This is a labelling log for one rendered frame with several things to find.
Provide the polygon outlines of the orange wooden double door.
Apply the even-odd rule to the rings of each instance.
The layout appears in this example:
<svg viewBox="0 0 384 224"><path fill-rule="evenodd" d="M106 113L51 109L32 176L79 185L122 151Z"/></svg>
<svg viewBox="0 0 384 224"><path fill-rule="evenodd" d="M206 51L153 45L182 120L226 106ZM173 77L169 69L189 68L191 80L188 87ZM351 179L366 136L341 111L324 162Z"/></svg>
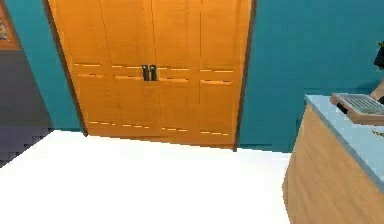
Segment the orange wooden double door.
<svg viewBox="0 0 384 224"><path fill-rule="evenodd" d="M84 133L236 149L257 0L42 2Z"/></svg>

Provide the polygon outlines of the wooden counter with blue top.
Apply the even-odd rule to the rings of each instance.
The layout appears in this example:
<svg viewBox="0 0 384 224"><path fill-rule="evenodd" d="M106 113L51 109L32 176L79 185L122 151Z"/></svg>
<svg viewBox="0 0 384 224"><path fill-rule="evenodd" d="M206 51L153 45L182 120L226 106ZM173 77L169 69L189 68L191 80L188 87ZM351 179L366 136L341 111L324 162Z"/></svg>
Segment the wooden counter with blue top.
<svg viewBox="0 0 384 224"><path fill-rule="evenodd" d="M384 224L384 126L307 95L282 184L290 224Z"/></svg>

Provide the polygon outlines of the brown tray with grey grid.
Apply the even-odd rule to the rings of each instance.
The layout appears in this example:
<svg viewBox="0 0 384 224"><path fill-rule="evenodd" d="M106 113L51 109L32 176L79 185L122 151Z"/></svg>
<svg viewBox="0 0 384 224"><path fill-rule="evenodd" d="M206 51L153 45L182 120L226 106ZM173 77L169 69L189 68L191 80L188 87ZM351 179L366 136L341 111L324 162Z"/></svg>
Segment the brown tray with grey grid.
<svg viewBox="0 0 384 224"><path fill-rule="evenodd" d="M333 93L330 102L354 124L384 126L384 105L369 95Z"/></svg>

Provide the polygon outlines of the framed wall picture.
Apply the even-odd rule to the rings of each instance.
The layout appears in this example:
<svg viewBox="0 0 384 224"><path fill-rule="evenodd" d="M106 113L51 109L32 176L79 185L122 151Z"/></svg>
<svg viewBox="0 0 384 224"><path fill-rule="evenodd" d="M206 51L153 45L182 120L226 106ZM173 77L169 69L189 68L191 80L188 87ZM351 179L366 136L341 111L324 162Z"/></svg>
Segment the framed wall picture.
<svg viewBox="0 0 384 224"><path fill-rule="evenodd" d="M4 0L0 0L0 50L20 50L17 32Z"/></svg>

